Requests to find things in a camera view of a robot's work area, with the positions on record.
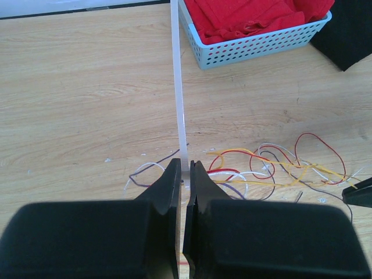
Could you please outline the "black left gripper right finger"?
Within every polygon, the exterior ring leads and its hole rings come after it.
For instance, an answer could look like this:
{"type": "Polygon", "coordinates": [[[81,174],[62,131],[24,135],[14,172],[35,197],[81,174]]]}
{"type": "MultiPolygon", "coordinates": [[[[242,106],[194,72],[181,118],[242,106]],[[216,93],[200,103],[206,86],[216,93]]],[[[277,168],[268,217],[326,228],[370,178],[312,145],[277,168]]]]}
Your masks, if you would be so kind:
{"type": "Polygon", "coordinates": [[[333,206],[237,200],[191,162],[183,254],[191,278],[370,278],[346,214],[333,206]]]}

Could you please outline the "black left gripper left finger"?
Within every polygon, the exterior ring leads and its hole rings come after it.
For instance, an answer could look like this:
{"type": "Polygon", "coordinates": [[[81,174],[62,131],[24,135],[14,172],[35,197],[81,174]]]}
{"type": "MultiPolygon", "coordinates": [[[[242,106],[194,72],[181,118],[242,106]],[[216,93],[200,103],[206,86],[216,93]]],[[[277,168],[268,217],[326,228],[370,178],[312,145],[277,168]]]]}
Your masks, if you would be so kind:
{"type": "Polygon", "coordinates": [[[2,278],[178,278],[181,161],[134,199],[29,203],[1,236],[2,278]]]}

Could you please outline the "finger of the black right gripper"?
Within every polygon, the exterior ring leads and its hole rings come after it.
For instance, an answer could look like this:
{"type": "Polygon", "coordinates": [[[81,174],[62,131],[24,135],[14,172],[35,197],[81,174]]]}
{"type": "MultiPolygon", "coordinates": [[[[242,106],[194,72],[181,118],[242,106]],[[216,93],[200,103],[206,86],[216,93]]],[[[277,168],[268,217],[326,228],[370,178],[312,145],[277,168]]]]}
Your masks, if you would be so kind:
{"type": "Polygon", "coordinates": [[[372,178],[363,180],[354,187],[345,188],[342,191],[342,201],[348,205],[372,208],[371,193],[372,178]]]}

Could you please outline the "white zip tie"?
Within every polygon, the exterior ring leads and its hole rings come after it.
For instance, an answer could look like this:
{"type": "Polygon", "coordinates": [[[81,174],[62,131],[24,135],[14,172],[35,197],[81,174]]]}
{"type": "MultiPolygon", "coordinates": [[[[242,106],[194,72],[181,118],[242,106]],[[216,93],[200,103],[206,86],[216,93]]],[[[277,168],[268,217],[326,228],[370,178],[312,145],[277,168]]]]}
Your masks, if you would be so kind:
{"type": "Polygon", "coordinates": [[[190,170],[187,149],[187,137],[184,118],[183,84],[181,73],[181,52],[180,52],[180,25],[178,21],[178,1],[170,1],[171,16],[171,44],[173,57],[174,93],[176,100],[176,115],[178,141],[181,159],[181,179],[185,189],[190,189],[190,170]]]}

